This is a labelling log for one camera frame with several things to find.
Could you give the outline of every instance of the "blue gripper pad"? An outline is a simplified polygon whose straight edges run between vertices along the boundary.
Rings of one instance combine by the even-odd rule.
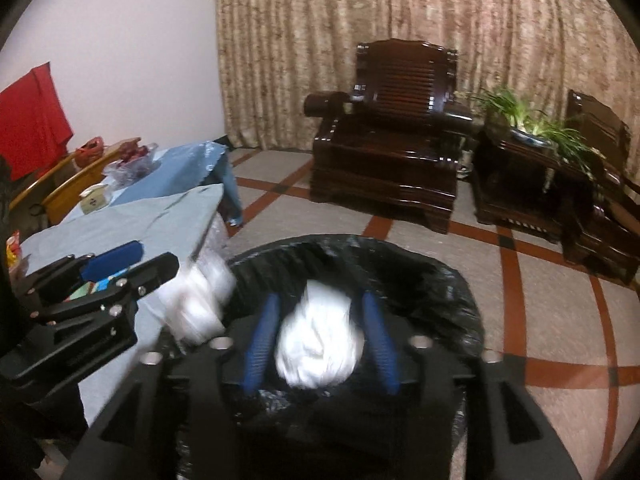
[[[362,297],[362,313],[365,336],[371,347],[380,380],[386,392],[395,395],[400,390],[396,347],[386,331],[378,300],[370,292],[365,292]]]
[[[270,294],[260,313],[251,344],[244,354],[242,389],[245,395],[254,394],[262,384],[279,325],[280,298],[277,294]]]
[[[80,276],[85,282],[99,282],[142,259],[144,249],[139,241],[132,241],[111,251],[98,254],[84,266]]]

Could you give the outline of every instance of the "clear plastic bag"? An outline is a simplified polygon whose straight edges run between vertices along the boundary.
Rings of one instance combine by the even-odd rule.
[[[118,166],[121,161],[116,160],[107,164],[102,174],[110,176],[114,180],[114,188],[127,187],[151,173],[154,164],[154,155],[158,149],[155,142],[148,144],[148,153],[140,158]]]

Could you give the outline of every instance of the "tile floor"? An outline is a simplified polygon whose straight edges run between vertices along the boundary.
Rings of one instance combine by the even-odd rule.
[[[353,233],[433,256],[468,281],[488,348],[505,353],[571,454],[584,480],[615,458],[640,416],[640,301],[635,290],[589,275],[542,238],[476,221],[460,182],[449,235],[308,199],[312,156],[238,149],[230,154],[245,225],[238,254],[281,238]],[[451,478],[464,476],[463,442]]]

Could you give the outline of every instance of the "crumpled tissue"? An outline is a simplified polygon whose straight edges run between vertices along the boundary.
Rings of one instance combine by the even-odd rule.
[[[346,380],[362,355],[364,338],[350,320],[351,300],[314,280],[280,327],[278,374],[289,386],[320,388]]]
[[[222,307],[235,285],[235,277],[216,254],[197,264],[182,264],[174,279],[158,290],[166,306],[164,322],[175,339],[197,345],[223,333]]]

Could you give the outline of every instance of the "green plant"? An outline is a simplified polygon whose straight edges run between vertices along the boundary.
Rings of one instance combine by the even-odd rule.
[[[587,154],[602,154],[589,148],[577,130],[566,128],[559,121],[550,120],[541,110],[532,110],[528,101],[517,97],[513,91],[505,87],[493,91],[483,89],[473,99],[477,100],[486,112],[503,115],[512,128],[548,139],[559,158],[578,165],[584,173],[592,177]]]

